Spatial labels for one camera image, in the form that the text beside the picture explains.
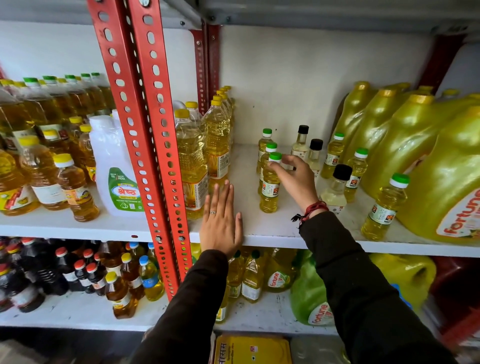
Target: bottle label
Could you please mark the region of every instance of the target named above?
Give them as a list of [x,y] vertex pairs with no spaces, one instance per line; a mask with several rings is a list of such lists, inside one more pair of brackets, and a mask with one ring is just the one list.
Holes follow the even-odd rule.
[[231,298],[238,298],[238,296],[240,296],[241,287],[242,287],[241,283],[239,286],[236,286],[236,287],[228,286],[228,288],[230,289],[228,296]]
[[59,139],[61,140],[69,139],[67,130],[61,124],[40,125],[40,130],[42,131],[42,134],[44,130],[56,130],[59,135]]
[[340,215],[340,212],[342,212],[345,206],[327,205],[327,207],[328,211],[333,212],[335,215]]
[[118,210],[143,212],[144,206],[140,198],[140,190],[136,182],[125,176],[120,168],[110,168],[108,187],[113,204]]
[[262,158],[262,156],[266,153],[266,151],[263,151],[261,150],[260,148],[258,148],[258,159],[257,161],[260,162],[260,159]]
[[92,199],[92,195],[86,185],[73,190],[63,190],[63,192],[70,205],[81,205],[85,202],[90,202]]
[[155,275],[151,278],[142,278],[142,284],[144,285],[145,288],[152,288],[158,283],[158,272],[155,273]]
[[462,198],[444,216],[437,234],[453,238],[476,238],[480,236],[480,188]]
[[328,166],[336,166],[339,158],[340,156],[336,154],[327,153],[327,157],[325,158],[325,164]]
[[185,208],[191,211],[200,210],[205,204],[205,197],[208,193],[208,173],[205,173],[198,183],[183,182],[182,184],[184,192],[193,192],[193,194],[191,194],[193,199],[188,198],[189,194],[183,194]]
[[290,154],[293,155],[293,156],[298,156],[298,157],[302,158],[303,160],[305,160],[305,157],[307,156],[307,152],[304,151],[304,150],[294,150],[294,149],[292,149],[290,151]]
[[92,285],[92,282],[90,282],[88,279],[78,279],[78,280],[84,287],[90,287]]
[[211,174],[210,177],[214,180],[219,180],[228,173],[230,152],[226,152],[225,154],[218,157],[212,157],[216,158],[216,174]]
[[29,284],[23,291],[10,297],[10,301],[17,307],[24,307],[31,303],[37,296],[38,291],[33,285]]
[[36,201],[35,194],[28,184],[14,190],[0,192],[0,210],[10,211]]
[[90,177],[92,182],[96,182],[96,167],[85,166],[85,168],[87,168],[88,176]]
[[280,188],[279,183],[262,183],[262,195],[265,197],[277,197],[278,196],[278,189]]
[[403,172],[404,174],[410,174],[412,173],[412,171],[419,166],[419,164],[421,162],[423,162],[426,158],[428,157],[428,154],[424,154],[423,156],[421,156],[420,158],[418,158],[415,162],[413,162],[412,164],[410,164],[410,166],[405,170],[405,172]]
[[127,294],[125,295],[125,297],[123,297],[122,299],[119,299],[118,301],[112,301],[113,308],[117,308],[117,309],[124,308],[130,303],[131,299],[132,299],[132,295],[130,294],[129,291],[127,291]]
[[387,208],[381,207],[379,204],[375,204],[372,207],[372,210],[368,214],[368,217],[373,221],[378,222],[382,225],[390,225],[395,218],[396,211],[389,210]]
[[268,286],[272,288],[283,288],[288,282],[290,282],[289,276],[280,272],[275,272],[268,279]]
[[333,313],[328,302],[319,304],[308,316],[308,323],[314,326],[334,325]]
[[219,321],[225,320],[226,315],[227,315],[227,308],[226,307],[220,308],[216,313],[215,321],[219,322]]
[[75,282],[77,280],[77,276],[75,275],[75,272],[64,273],[63,276],[68,282]]
[[140,277],[137,277],[134,280],[128,282],[128,285],[134,290],[135,288],[138,288],[142,285],[142,279]]
[[251,299],[252,301],[258,300],[258,297],[260,297],[260,292],[262,292],[261,288],[252,288],[250,286],[247,286],[246,284],[241,285],[241,294],[244,297],[247,297]]
[[360,183],[360,179],[361,179],[361,176],[351,175],[350,179],[347,181],[347,184],[345,185],[345,187],[352,188],[352,189],[358,188],[359,183]]
[[102,289],[103,287],[105,287],[106,284],[107,284],[107,282],[105,281],[105,278],[102,278],[101,280],[99,280],[98,282],[95,282],[95,283],[92,282],[92,286],[96,290]]
[[116,266],[116,267],[112,267],[112,268],[105,267],[105,268],[107,269],[108,273],[115,272],[117,277],[121,277],[121,264],[119,266]]
[[65,201],[65,193],[58,183],[44,187],[32,186],[32,189],[38,200],[45,205]]

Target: green label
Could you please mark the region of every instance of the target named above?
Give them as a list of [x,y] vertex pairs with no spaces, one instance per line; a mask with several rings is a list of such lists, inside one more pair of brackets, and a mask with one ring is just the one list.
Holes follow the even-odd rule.
[[120,168],[110,168],[108,187],[112,202],[118,210],[135,212],[144,210],[137,184],[128,179]]

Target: shelf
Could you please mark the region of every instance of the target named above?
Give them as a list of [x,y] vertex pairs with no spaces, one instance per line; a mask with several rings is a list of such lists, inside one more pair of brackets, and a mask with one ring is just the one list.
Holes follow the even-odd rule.
[[[200,16],[187,3],[160,2],[163,28],[201,29]],[[0,20],[13,22],[91,25],[86,0],[2,0]]]
[[89,186],[100,216],[93,221],[78,222],[72,211],[48,211],[39,207],[25,215],[0,214],[0,235],[31,236],[35,238],[118,240],[151,242],[152,235],[145,219],[111,216],[103,207],[96,187]]
[[229,302],[227,318],[216,324],[221,331],[271,332],[284,335],[337,335],[334,326],[308,326],[298,322],[290,308],[290,290],[281,293],[262,292],[260,300],[250,303],[243,297]]
[[138,303],[135,316],[117,320],[106,297],[69,292],[63,296],[47,296],[45,302],[32,312],[23,313],[16,308],[2,312],[0,326],[147,331],[162,316],[167,305],[166,294],[155,302],[144,297]]
[[350,31],[455,34],[478,31],[475,2],[383,0],[202,0],[215,24]]
[[[280,151],[288,153],[290,149],[281,148]],[[244,245],[306,249],[307,246],[299,235],[298,222],[290,221],[292,216],[303,211],[300,211],[282,186],[278,211],[266,214],[259,209],[259,176],[255,170],[257,153],[256,145],[235,145],[230,166],[229,177],[235,185],[235,211],[243,214]],[[325,186],[325,180],[320,178],[317,191]],[[409,232],[398,220],[391,224],[384,242],[366,241],[360,228],[373,204],[374,200],[359,188],[356,201],[348,204],[339,216],[339,220],[367,252],[480,257],[480,245],[454,245],[423,239]],[[190,241],[193,243],[200,242],[201,223],[201,219],[189,221]]]

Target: plastic bottle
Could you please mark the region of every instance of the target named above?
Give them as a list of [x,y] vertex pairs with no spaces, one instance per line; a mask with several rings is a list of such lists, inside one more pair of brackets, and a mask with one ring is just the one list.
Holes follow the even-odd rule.
[[264,185],[264,168],[268,163],[268,159],[270,158],[270,153],[276,152],[277,145],[275,142],[267,143],[265,148],[265,153],[262,155],[260,159],[260,180],[258,184],[258,194],[262,195],[262,186]]
[[398,219],[411,232],[445,243],[480,240],[480,107],[470,107],[438,134],[410,175]]
[[372,253],[369,258],[398,291],[400,299],[413,311],[420,312],[435,279],[435,263],[424,255]]
[[67,248],[58,248],[55,251],[57,256],[57,270],[65,277],[68,287],[72,292],[81,292],[84,290],[83,285],[75,274],[74,264],[78,260],[75,254],[69,253]]
[[45,146],[50,149],[52,154],[69,153],[67,142],[60,139],[60,135],[54,129],[44,129],[43,137],[45,138]]
[[438,98],[438,101],[452,100],[460,95],[460,90],[456,88],[446,88],[442,91],[442,95]]
[[222,102],[212,100],[212,106],[203,120],[207,125],[207,165],[210,176],[209,188],[215,183],[222,185],[228,178],[230,121],[223,112]]
[[148,259],[156,266],[157,269],[159,269],[158,266],[158,260],[155,255],[155,246],[153,245],[152,242],[148,243],[148,253],[147,253]]
[[394,173],[390,184],[380,189],[375,205],[361,227],[363,236],[376,242],[383,239],[396,212],[407,199],[405,189],[409,182],[408,175]]
[[258,141],[257,174],[260,173],[260,160],[266,152],[267,144],[272,142],[272,129],[265,128],[262,132],[262,138],[260,138],[260,140]]
[[208,193],[208,168],[202,146],[203,135],[190,119],[187,109],[175,110],[175,131],[187,218],[201,218]]
[[97,263],[90,263],[87,265],[87,274],[88,280],[92,283],[93,288],[95,289],[95,293],[98,296],[105,296],[105,286],[107,281],[105,281],[105,276],[102,272],[98,270]]
[[7,145],[7,150],[18,155],[21,146],[18,138],[35,135],[34,123],[23,102],[5,90],[0,89],[0,136]]
[[431,152],[444,120],[435,118],[433,96],[411,95],[393,114],[391,125],[369,158],[362,187],[371,197],[388,184],[393,173],[409,174]]
[[92,72],[92,81],[94,85],[102,91],[107,108],[110,110],[116,109],[117,107],[115,106],[115,100],[113,99],[112,90],[108,80],[105,79],[105,77],[102,77],[99,72]]
[[140,257],[140,277],[145,288],[145,296],[149,301],[156,301],[163,296],[165,287],[158,269],[146,255]]
[[80,131],[82,135],[78,141],[78,146],[83,153],[84,165],[88,176],[92,182],[96,182],[96,162],[89,134],[92,131],[92,126],[86,124],[80,125]]
[[328,210],[335,215],[340,215],[347,205],[345,198],[345,184],[350,179],[352,167],[337,164],[333,176],[327,181],[328,186],[320,192],[319,199],[327,204]]
[[290,154],[293,156],[299,156],[303,160],[307,157],[308,147],[307,147],[307,134],[308,134],[308,125],[299,126],[299,134],[297,135],[297,141],[292,144],[292,150]]
[[348,145],[352,139],[360,122],[360,116],[363,109],[368,105],[375,95],[367,81],[358,81],[353,86],[343,103],[342,115],[335,125],[333,135],[342,133],[345,136],[344,145]]
[[245,263],[245,273],[241,285],[241,294],[251,303],[255,303],[260,298],[262,287],[264,285],[264,266],[265,255],[263,252],[255,249]]
[[84,119],[84,122],[88,122],[88,118],[95,115],[90,97],[73,74],[66,74],[65,79],[67,83],[64,85],[68,95],[72,99],[73,108],[77,114]]
[[45,80],[45,90],[53,97],[55,105],[61,110],[66,118],[75,116],[77,113],[73,107],[72,99],[68,96],[67,90],[58,85],[55,76],[43,76]]
[[0,264],[0,288],[20,312],[32,312],[45,300],[27,278],[7,264]]
[[124,253],[121,256],[121,276],[128,283],[130,293],[137,300],[145,296],[144,287],[142,285],[142,279],[139,275],[138,261],[132,259],[131,253]]
[[322,167],[320,162],[320,151],[323,146],[324,141],[322,139],[312,139],[310,141],[310,150],[305,160],[315,176],[315,186],[317,185],[318,176],[320,176],[320,168]]
[[228,294],[230,290],[228,289],[228,286],[225,287],[225,293],[223,294],[223,299],[222,303],[220,304],[220,308],[218,309],[218,312],[216,313],[216,318],[215,322],[217,323],[222,323],[225,321],[225,318],[227,317],[227,306],[228,306]]
[[335,324],[325,283],[316,272],[313,256],[301,265],[300,275],[290,289],[290,305],[295,318],[304,325]]
[[227,291],[228,297],[238,298],[241,292],[241,282],[245,272],[245,258],[241,256],[240,250],[228,261]]
[[138,262],[141,256],[145,255],[145,249],[138,242],[129,242],[132,260]]
[[68,208],[65,194],[57,183],[59,169],[50,150],[40,144],[36,135],[24,136],[19,142],[23,149],[20,165],[27,171],[30,185],[40,203],[51,211]]
[[28,113],[35,125],[43,133],[44,130],[56,130],[61,140],[68,140],[68,131],[64,123],[65,115],[55,100],[42,88],[34,77],[24,77],[28,87],[22,88],[22,97]]
[[0,212],[7,216],[26,214],[40,206],[15,159],[0,150]]
[[269,292],[286,291],[295,280],[296,269],[292,265],[297,249],[274,248],[265,266],[264,289]]
[[322,171],[320,175],[328,179],[332,176],[335,166],[338,164],[340,157],[345,148],[343,139],[345,136],[342,133],[336,132],[333,136],[333,140],[328,143],[327,147],[327,156],[325,157],[324,165],[322,166]]
[[84,172],[73,165],[70,154],[56,154],[53,161],[59,168],[57,181],[70,204],[73,218],[78,222],[96,219],[100,211],[87,188]]
[[125,140],[108,115],[90,119],[90,143],[96,162],[95,181],[109,214],[145,219],[132,162]]
[[100,88],[92,82],[92,78],[90,77],[89,73],[81,73],[80,76],[82,77],[82,86],[90,97],[95,114],[109,115],[111,110],[107,108],[102,90],[100,90]]
[[133,317],[138,300],[130,293],[128,284],[115,272],[107,273],[105,280],[107,281],[106,296],[112,302],[115,317],[117,319]]
[[358,148],[367,148],[372,155],[385,136],[390,119],[400,107],[402,95],[395,89],[383,88],[368,103],[358,128],[343,153],[343,160],[353,158]]
[[353,158],[347,161],[347,166],[352,167],[352,175],[345,184],[345,198],[347,199],[347,203],[355,201],[355,193],[360,185],[360,179],[368,167],[367,157],[368,149],[358,148]]
[[[280,163],[282,154],[278,152],[270,153],[269,162]],[[268,166],[264,168],[264,182],[262,184],[262,195],[260,196],[260,209],[266,213],[273,213],[277,210],[278,190],[280,188],[280,179],[276,173]]]
[[22,262],[28,272],[35,275],[46,294],[62,296],[68,292],[68,283],[65,278],[55,270],[54,256],[50,250],[35,238],[22,238]]
[[92,249],[85,249],[84,250],[84,259],[85,259],[85,265],[89,265],[90,263],[95,263],[95,260],[93,258],[93,250]]
[[121,256],[125,249],[121,242],[113,240],[102,240],[98,249],[101,264],[107,269],[107,272],[115,272],[121,276]]

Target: person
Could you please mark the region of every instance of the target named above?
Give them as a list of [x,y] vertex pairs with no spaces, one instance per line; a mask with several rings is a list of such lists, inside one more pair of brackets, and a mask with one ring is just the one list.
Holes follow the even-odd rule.
[[[353,364],[448,363],[451,353],[400,299],[362,247],[323,204],[318,203],[313,172],[297,156],[270,166],[301,211],[317,204],[303,220],[300,235],[312,251],[324,280],[335,326]],[[135,364],[208,363],[210,336],[226,287],[228,259],[243,241],[242,215],[233,212],[234,188],[205,200],[202,254],[190,268],[165,313],[132,358]]]

